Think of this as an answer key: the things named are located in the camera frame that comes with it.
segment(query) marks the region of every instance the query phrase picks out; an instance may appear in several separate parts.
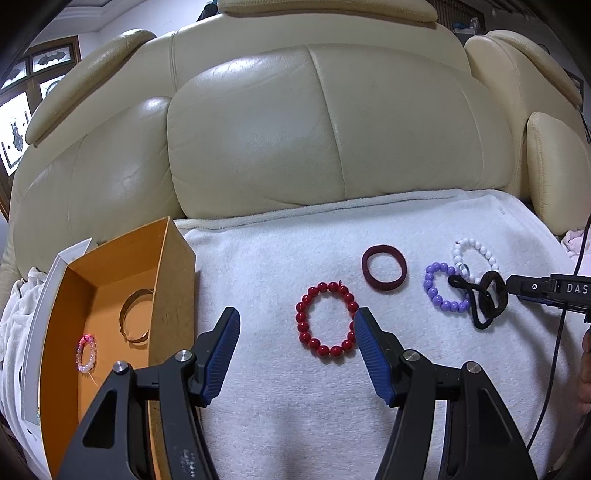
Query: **metal screw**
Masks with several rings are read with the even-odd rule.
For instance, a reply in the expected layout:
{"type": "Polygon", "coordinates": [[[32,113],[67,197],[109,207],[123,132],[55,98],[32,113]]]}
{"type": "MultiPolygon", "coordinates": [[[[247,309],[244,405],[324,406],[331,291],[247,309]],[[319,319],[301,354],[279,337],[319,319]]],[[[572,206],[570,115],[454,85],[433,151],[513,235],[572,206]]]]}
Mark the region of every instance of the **metal screw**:
{"type": "Polygon", "coordinates": [[[113,372],[115,372],[117,375],[122,375],[127,372],[127,370],[129,370],[129,365],[123,360],[118,360],[113,365],[113,372]]]}
{"type": "Polygon", "coordinates": [[[468,362],[466,364],[466,370],[468,370],[471,374],[479,374],[482,370],[482,367],[476,362],[468,362]]]}
{"type": "Polygon", "coordinates": [[[408,362],[416,362],[421,358],[421,355],[416,350],[405,350],[402,356],[408,362]]]}
{"type": "Polygon", "coordinates": [[[174,358],[176,359],[177,362],[186,362],[192,356],[193,356],[193,353],[191,350],[180,350],[175,354],[174,358]]]}

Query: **sofa headrest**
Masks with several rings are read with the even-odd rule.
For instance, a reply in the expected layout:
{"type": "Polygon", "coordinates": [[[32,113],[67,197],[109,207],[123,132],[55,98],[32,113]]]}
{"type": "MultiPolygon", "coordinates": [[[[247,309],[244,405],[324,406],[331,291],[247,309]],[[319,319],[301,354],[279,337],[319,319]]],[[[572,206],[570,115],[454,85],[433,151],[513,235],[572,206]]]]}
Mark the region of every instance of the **sofa headrest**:
{"type": "Polygon", "coordinates": [[[369,14],[412,22],[436,22],[426,0],[219,0],[220,11],[236,17],[302,12],[369,14]]]}
{"type": "Polygon", "coordinates": [[[537,43],[509,30],[493,30],[486,36],[502,40],[519,50],[575,107],[583,103],[581,94],[564,69],[537,43]]]}
{"type": "Polygon", "coordinates": [[[112,77],[138,47],[153,38],[156,35],[147,30],[129,30],[89,53],[35,110],[27,127],[27,143],[35,145],[43,140],[84,98],[112,77]]]}

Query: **window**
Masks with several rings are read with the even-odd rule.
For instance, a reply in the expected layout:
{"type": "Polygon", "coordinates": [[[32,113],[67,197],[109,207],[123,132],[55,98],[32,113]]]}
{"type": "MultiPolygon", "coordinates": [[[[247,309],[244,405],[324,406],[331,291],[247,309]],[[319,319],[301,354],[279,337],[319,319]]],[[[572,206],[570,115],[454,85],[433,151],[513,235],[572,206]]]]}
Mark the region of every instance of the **window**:
{"type": "Polygon", "coordinates": [[[78,37],[35,45],[0,89],[0,210],[7,218],[14,172],[28,147],[25,131],[31,114],[79,61],[78,37]]]}

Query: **blue gripper pad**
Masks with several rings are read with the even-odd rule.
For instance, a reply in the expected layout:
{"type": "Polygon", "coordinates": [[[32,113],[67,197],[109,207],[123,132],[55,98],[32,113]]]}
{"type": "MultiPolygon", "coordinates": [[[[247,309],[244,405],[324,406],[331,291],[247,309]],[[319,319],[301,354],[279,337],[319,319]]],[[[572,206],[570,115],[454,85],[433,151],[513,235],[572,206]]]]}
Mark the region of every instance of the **blue gripper pad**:
{"type": "Polygon", "coordinates": [[[355,327],[355,339],[361,350],[361,356],[368,369],[369,377],[374,384],[378,397],[383,398],[386,405],[390,406],[396,393],[392,387],[392,369],[386,360],[384,353],[376,340],[376,337],[368,325],[368,321],[361,312],[355,314],[353,319],[355,327]]]}
{"type": "Polygon", "coordinates": [[[205,367],[205,382],[202,397],[206,405],[209,405],[220,394],[239,335],[240,314],[235,310],[230,316],[205,367]]]}

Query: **cardboard box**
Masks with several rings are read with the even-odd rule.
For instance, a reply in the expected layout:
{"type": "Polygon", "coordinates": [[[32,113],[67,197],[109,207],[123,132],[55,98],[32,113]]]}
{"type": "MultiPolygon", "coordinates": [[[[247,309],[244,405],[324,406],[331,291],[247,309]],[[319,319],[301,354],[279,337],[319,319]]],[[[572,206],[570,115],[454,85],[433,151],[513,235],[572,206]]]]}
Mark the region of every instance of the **cardboard box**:
{"type": "MultiPolygon", "coordinates": [[[[54,478],[79,421],[117,360],[137,369],[161,364],[177,351],[191,348],[194,272],[195,254],[170,218],[111,240],[67,266],[41,360],[41,432],[54,478]],[[119,312],[141,288],[152,288],[154,296],[132,306],[125,327],[132,338],[148,328],[150,336],[143,344],[132,344],[119,331],[119,312]],[[96,385],[76,368],[77,344],[85,333],[96,339],[92,371],[96,385]]],[[[156,473],[169,479],[158,403],[151,403],[149,410],[156,473]]]]}

